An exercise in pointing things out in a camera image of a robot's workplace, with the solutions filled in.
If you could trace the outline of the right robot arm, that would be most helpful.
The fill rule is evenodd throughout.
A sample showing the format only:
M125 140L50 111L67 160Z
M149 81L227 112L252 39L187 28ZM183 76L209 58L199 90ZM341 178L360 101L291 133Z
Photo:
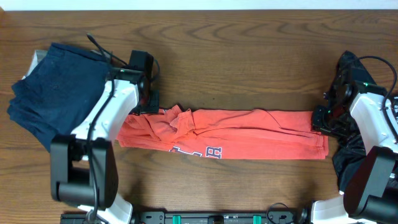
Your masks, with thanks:
M318 106L312 128L347 145L363 142L364 161L339 197L316 201L311 223L397 223L397 190L387 183L397 169L397 124L387 90L363 67L339 68Z

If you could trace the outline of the folded grey garment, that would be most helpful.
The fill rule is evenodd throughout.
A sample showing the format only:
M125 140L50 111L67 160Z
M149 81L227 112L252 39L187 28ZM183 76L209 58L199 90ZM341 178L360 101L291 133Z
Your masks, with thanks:
M30 67L27 71L27 73L22 77L22 79L27 78L32 71L34 70L34 68L36 66L38 66L38 64L43 60L43 58L46 56L47 54L47 50L35 50L34 54L32 56L32 61L30 63Z

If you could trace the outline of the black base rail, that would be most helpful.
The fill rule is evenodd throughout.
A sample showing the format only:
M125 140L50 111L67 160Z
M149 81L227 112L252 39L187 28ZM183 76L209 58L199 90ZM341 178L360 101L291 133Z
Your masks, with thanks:
M264 213L134 212L129 222L131 224L308 224L311 221L306 210L297 213L288 208L277 208Z

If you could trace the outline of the black patterned shirt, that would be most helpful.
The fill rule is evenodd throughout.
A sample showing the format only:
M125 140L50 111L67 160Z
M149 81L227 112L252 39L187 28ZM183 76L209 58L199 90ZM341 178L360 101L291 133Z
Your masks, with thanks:
M368 87L366 86L368 84L376 88L376 93L380 93L382 96L390 96L392 91L387 91L384 87L377 86L370 73L360 62L360 59L350 51L345 51L343 53L338 61L336 69L336 77L330 88L330 102L328 107L331 109L341 108L343 112L340 115L334 116L334 118L331 121L327 121L326 124L333 130L339 132L338 144L340 148L333 156L332 161L338 178L338 189L340 193L343 194L349 181L354 176L354 173L364 162L366 153L358 125L349 115L349 103L344 101L342 106L338 105L341 103L341 100L336 96L337 87L348 84L353 88L351 92L354 94L358 92L356 84L360 82L363 84L360 89L365 93L368 92Z

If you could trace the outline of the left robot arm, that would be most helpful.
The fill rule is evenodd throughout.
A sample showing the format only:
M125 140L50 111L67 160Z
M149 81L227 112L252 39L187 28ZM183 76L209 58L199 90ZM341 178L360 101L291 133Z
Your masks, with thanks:
M72 223L134 223L133 206L118 194L113 144L129 115L156 113L159 92L152 90L155 58L133 50L129 63L112 67L111 79L89 115L69 135L50 145L52 198L86 212Z

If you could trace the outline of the folded navy blue garment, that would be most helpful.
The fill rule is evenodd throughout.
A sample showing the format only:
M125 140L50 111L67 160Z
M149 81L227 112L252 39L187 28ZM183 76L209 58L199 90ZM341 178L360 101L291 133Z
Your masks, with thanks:
M89 115L107 74L102 56L53 43L30 75L13 84L7 113L49 150L56 135L70 134Z

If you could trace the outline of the red orange t-shirt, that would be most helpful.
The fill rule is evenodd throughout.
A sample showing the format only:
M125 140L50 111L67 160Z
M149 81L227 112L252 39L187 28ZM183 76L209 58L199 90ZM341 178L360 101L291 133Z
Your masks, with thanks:
M312 131L310 111L186 110L129 115L122 147L212 159L324 159L328 138Z

